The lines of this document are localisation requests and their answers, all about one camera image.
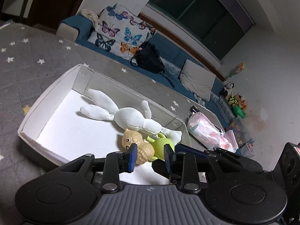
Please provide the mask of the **green apple toy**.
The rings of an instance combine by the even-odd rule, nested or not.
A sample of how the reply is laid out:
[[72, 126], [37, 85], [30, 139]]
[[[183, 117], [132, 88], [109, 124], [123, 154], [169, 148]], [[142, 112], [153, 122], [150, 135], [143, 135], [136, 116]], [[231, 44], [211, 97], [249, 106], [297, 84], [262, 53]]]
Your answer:
[[157, 139], [153, 139], [150, 136], [147, 136], [146, 140], [152, 145], [154, 149], [154, 156], [150, 158], [150, 161], [155, 161], [157, 159], [164, 160], [165, 144], [169, 144], [172, 150], [174, 150], [173, 142], [167, 139], [167, 137], [162, 133], [158, 133]]

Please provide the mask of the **tan peanut toy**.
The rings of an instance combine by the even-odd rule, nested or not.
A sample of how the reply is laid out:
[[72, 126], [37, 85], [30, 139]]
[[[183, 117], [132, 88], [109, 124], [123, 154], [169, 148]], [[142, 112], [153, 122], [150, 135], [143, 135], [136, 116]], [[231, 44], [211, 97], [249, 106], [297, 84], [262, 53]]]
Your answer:
[[128, 149], [131, 144], [137, 145], [137, 165], [143, 165], [154, 157], [155, 150], [153, 146], [144, 142], [142, 134], [137, 131], [125, 129], [121, 143], [125, 149]]

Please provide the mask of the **white plush rabbit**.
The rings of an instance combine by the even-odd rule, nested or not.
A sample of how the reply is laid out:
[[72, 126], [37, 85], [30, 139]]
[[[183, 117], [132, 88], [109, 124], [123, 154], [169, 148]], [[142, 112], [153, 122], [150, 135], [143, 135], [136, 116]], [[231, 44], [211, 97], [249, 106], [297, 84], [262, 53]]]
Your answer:
[[88, 96], [94, 102], [80, 108], [80, 113], [94, 120], [114, 121], [123, 130], [140, 131], [149, 136], [164, 134], [174, 144], [182, 140], [182, 132], [170, 130], [152, 119], [152, 112], [146, 100], [141, 102], [143, 113], [135, 108], [119, 108], [104, 92], [95, 89], [87, 90]]

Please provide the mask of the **pink tissue pack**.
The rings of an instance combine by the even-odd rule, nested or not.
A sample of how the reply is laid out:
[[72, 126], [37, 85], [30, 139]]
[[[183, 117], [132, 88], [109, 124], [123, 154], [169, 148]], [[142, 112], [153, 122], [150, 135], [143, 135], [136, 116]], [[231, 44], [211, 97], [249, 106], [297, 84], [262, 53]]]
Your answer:
[[188, 119], [187, 129], [193, 137], [209, 150], [221, 147], [225, 143], [219, 130], [201, 112], [194, 113]]
[[239, 148], [233, 130], [220, 134], [218, 147], [235, 153]]

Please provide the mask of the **white cardboard box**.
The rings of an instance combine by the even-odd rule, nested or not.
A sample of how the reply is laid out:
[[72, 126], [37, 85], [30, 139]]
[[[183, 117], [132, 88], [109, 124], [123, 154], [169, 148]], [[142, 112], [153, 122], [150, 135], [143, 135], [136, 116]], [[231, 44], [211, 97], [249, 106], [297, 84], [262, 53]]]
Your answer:
[[81, 107], [91, 104], [87, 95], [90, 88], [104, 92], [120, 108], [142, 110], [143, 95], [78, 64], [40, 95], [22, 121], [18, 136], [57, 166], [87, 153], [104, 158], [121, 151], [123, 130], [116, 123], [93, 120], [80, 113]]

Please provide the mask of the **green toy container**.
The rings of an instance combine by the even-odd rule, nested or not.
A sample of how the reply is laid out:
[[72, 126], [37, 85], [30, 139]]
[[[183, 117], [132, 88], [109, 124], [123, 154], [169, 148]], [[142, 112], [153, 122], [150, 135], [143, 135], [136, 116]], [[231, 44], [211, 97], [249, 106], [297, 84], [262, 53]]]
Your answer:
[[239, 116], [242, 119], [245, 119], [246, 113], [237, 105], [233, 107], [233, 113], [235, 116]]

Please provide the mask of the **grey cushion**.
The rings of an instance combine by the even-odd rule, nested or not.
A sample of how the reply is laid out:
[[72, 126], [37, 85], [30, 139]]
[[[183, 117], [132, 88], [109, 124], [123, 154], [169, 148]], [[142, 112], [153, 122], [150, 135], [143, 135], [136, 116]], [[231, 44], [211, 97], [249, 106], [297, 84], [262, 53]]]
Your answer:
[[187, 59], [179, 75], [183, 86], [191, 93], [208, 102], [216, 75]]

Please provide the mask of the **yellow orange plush toys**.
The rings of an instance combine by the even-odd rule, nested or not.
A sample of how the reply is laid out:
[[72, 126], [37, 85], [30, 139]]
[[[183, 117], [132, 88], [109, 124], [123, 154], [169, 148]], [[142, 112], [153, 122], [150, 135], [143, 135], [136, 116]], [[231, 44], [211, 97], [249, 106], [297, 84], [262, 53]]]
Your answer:
[[228, 95], [226, 97], [227, 103], [233, 108], [234, 106], [240, 107], [242, 110], [247, 108], [247, 102], [244, 97], [240, 94]]

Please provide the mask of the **panda plush toy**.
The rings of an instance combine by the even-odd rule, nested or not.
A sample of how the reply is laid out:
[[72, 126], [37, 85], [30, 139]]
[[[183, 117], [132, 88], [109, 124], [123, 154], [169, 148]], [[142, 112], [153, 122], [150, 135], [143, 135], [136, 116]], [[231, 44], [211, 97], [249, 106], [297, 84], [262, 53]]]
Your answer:
[[223, 97], [231, 96], [233, 89], [234, 89], [234, 83], [233, 82], [229, 82], [220, 91], [220, 95], [222, 95]]

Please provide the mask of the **blue sofa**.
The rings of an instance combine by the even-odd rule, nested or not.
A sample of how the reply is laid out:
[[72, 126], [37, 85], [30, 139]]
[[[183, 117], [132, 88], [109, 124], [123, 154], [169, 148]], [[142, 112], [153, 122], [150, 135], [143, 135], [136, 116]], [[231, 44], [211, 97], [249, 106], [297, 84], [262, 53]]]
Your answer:
[[[63, 20], [56, 34], [110, 57], [188, 99], [197, 103], [204, 102], [204, 106], [216, 115], [224, 128], [228, 128], [235, 119], [225, 98], [220, 96], [224, 88], [223, 82], [203, 64], [160, 34], [155, 34], [141, 46], [127, 42], [117, 43], [115, 39], [106, 39], [97, 33], [92, 21], [80, 15]], [[185, 88], [183, 80], [188, 73], [195, 73], [198, 80], [203, 80], [205, 76], [213, 78], [213, 85], [207, 87], [207, 95]]]

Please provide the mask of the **black backpack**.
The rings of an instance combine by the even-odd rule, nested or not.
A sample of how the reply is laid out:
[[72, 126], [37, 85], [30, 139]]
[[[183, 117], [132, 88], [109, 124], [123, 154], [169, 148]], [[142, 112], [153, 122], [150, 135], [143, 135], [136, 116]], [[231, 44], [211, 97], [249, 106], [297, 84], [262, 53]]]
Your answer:
[[130, 64], [153, 74], [159, 74], [163, 76], [169, 82], [169, 84], [175, 88], [175, 85], [172, 83], [172, 81], [165, 76], [165, 66], [160, 59], [159, 51], [155, 48], [154, 44], [148, 41], [143, 42], [130, 60]]

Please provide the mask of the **grey star table mat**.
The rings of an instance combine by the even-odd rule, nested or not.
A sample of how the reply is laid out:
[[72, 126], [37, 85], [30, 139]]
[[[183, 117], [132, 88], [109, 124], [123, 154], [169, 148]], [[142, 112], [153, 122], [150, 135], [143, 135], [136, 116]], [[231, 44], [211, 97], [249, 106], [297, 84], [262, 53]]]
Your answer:
[[109, 76], [187, 119], [193, 102], [156, 79], [67, 39], [18, 23], [1, 30], [1, 224], [21, 224], [16, 191], [53, 164], [17, 136], [24, 108], [77, 64]]

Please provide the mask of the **butterfly pattern pillow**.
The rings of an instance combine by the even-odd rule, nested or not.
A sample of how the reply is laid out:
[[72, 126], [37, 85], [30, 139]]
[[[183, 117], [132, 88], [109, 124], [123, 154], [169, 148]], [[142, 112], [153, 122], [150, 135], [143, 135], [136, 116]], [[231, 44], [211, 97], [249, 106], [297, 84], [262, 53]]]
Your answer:
[[131, 60], [140, 45], [155, 33], [156, 29], [151, 24], [136, 17], [123, 5], [115, 4], [101, 12], [87, 41], [118, 57]]

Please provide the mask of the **dark window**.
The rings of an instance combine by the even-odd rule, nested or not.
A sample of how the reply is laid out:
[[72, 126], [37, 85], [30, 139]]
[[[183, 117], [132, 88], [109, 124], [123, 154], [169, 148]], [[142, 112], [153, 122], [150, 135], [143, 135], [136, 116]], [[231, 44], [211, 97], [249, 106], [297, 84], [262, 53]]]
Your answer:
[[191, 33], [219, 60], [253, 26], [237, 0], [149, 0], [148, 4]]

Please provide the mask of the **beige folded blanket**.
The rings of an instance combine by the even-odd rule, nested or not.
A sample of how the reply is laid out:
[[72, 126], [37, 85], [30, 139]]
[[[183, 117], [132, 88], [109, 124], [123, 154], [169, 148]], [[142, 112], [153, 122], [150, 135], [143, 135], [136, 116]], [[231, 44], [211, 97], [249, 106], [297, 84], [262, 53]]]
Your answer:
[[88, 9], [82, 9], [78, 13], [79, 15], [89, 19], [92, 22], [93, 27], [98, 27], [100, 22], [99, 22], [99, 15], [96, 14], [95, 12], [88, 10]]

